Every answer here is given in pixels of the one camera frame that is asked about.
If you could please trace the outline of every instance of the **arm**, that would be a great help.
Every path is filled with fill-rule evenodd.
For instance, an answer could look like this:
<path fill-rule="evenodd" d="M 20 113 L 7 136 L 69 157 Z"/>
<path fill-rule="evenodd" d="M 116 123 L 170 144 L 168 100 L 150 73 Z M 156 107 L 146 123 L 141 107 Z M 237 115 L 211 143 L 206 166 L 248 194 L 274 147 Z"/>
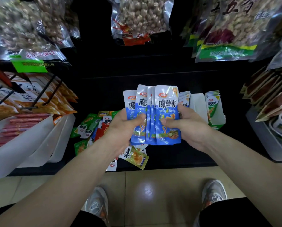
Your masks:
<path fill-rule="evenodd" d="M 70 226 L 111 161 L 129 144 L 144 114 L 126 121 L 120 111 L 92 146 L 71 160 L 48 182 L 0 215 L 0 226 Z"/>
<path fill-rule="evenodd" d="M 282 227 L 282 167 L 209 127 L 192 109 L 178 105 L 180 120 L 161 119 L 207 153 L 274 227 Z"/>

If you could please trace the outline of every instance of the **black pants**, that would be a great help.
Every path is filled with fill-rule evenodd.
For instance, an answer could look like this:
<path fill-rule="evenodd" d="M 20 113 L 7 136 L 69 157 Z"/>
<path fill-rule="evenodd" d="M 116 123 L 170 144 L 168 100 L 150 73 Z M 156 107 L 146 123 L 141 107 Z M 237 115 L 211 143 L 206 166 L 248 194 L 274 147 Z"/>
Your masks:
<path fill-rule="evenodd" d="M 1 207 L 0 214 L 13 205 L 14 204 Z M 85 223 L 91 223 L 91 226 L 96 227 L 106 227 L 105 223 L 100 218 L 84 211 L 79 212 L 71 227 L 85 226 Z M 248 198 L 236 198 L 215 202 L 200 212 L 201 227 L 215 227 L 216 225 L 222 227 L 247 227 L 249 225 L 260 227 L 271 226 Z"/>

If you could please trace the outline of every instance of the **person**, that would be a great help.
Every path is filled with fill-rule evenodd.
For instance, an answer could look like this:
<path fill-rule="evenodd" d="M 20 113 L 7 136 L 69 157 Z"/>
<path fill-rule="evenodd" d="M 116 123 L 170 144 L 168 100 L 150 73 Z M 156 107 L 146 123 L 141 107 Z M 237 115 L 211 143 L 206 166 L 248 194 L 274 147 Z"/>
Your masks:
<path fill-rule="evenodd" d="M 209 181 L 195 226 L 282 227 L 282 167 L 212 129 L 192 109 L 178 105 L 178 110 L 181 119 L 163 118 L 162 124 L 179 128 L 182 138 L 211 156 L 247 197 L 227 200 L 222 183 Z M 144 119 L 145 115 L 140 114 L 127 121 L 125 109 L 121 110 L 105 135 L 92 146 L 20 202 L 2 207 L 0 226 L 108 226 L 107 197 L 102 188 L 95 186 Z M 85 201 L 88 212 L 80 211 Z"/>

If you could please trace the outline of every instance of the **tiled floor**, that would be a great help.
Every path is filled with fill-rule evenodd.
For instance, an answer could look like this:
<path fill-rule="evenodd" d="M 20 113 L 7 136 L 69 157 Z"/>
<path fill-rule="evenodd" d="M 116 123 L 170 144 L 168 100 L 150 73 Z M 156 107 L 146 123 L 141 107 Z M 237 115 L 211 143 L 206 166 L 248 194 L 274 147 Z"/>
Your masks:
<path fill-rule="evenodd" d="M 20 201 L 50 177 L 0 179 L 0 207 Z M 112 226 L 191 227 L 203 184 L 211 178 L 222 181 L 229 198 L 244 196 L 219 167 L 105 173 L 99 185 L 109 199 Z"/>

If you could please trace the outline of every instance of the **shoe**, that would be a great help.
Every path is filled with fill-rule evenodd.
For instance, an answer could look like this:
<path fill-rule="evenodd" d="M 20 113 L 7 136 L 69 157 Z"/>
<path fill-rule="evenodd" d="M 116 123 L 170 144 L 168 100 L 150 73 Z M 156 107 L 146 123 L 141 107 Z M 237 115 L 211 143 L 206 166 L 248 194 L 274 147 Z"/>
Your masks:
<path fill-rule="evenodd" d="M 108 201 L 103 188 L 95 187 L 93 194 L 86 200 L 83 210 L 101 218 L 106 226 L 109 226 L 107 218 Z"/>
<path fill-rule="evenodd" d="M 212 203 L 227 200 L 225 188 L 220 180 L 209 180 L 202 191 L 202 210 Z"/>

